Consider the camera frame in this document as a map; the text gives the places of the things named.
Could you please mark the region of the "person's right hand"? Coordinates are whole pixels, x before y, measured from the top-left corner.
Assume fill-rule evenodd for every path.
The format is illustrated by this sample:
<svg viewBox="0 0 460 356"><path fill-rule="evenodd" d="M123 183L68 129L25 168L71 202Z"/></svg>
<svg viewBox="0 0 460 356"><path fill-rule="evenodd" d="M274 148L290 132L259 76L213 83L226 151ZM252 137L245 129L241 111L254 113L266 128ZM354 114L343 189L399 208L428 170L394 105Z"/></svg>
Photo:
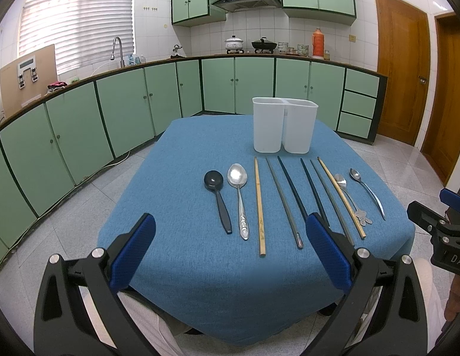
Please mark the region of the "person's right hand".
<svg viewBox="0 0 460 356"><path fill-rule="evenodd" d="M452 322L458 313L460 313L460 276L455 275L449 289L444 317L447 322Z"/></svg>

